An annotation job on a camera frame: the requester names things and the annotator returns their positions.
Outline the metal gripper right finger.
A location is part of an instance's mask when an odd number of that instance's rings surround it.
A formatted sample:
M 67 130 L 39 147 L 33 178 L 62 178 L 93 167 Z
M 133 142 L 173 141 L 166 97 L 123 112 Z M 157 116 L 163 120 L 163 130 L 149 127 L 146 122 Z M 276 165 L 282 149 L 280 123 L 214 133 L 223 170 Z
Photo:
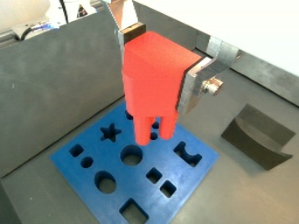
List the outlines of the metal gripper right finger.
M 211 37 L 207 54 L 209 56 L 201 59 L 183 76 L 177 104 L 177 110 L 182 115 L 193 110 L 205 94 L 217 95 L 221 92 L 223 81 L 218 75 L 230 69 L 237 61 L 239 49 L 223 40 Z

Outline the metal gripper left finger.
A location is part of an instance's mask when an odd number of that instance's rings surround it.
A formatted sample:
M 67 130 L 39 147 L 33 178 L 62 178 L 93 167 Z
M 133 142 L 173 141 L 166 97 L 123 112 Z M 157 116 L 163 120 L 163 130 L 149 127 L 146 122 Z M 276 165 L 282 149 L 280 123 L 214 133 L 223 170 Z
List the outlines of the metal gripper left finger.
M 102 0 L 102 3 L 114 20 L 121 55 L 125 55 L 126 43 L 146 33 L 146 24 L 139 22 L 134 0 Z

